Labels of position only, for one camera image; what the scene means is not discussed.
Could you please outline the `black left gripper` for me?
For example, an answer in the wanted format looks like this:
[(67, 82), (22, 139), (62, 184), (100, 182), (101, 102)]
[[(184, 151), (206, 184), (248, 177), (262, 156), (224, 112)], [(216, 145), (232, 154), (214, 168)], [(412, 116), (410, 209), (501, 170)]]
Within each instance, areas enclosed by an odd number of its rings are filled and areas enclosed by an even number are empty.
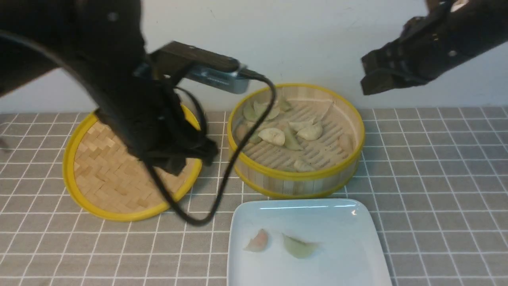
[(177, 71), (165, 78), (134, 76), (127, 72), (96, 71), (94, 83), (99, 108), (95, 115), (108, 125), (138, 159), (169, 174), (179, 174), (187, 158), (210, 165), (218, 155), (217, 143), (208, 137), (208, 123), (201, 105), (192, 94), (199, 127), (185, 118), (175, 89), (185, 76)]

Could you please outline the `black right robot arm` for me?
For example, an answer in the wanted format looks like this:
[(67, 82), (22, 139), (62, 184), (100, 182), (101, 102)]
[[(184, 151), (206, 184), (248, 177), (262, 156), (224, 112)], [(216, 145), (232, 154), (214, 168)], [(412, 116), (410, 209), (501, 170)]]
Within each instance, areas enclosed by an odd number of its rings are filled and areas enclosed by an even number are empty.
[(361, 58), (365, 96), (426, 85), (507, 42), (506, 0), (428, 0), (398, 38)]

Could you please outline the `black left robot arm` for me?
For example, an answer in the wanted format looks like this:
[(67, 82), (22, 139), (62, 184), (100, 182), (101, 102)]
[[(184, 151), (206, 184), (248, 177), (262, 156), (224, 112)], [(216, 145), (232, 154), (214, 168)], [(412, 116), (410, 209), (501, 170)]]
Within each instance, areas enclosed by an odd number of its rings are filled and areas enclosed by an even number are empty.
[(2, 0), (1, 95), (62, 68), (131, 155), (170, 174), (187, 158), (211, 165), (218, 147), (206, 119), (201, 131), (185, 119), (145, 49), (141, 18), (139, 0)]

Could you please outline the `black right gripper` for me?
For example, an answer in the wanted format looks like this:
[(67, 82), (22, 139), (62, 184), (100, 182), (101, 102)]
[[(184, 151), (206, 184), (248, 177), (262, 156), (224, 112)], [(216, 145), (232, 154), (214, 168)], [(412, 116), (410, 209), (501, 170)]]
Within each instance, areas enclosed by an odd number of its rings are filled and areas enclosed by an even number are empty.
[(365, 54), (361, 58), (365, 73), (360, 82), (363, 95), (417, 87), (434, 80), (436, 76), (420, 71), (419, 65), (433, 50), (429, 37), (439, 22), (431, 16), (410, 18), (398, 38)]

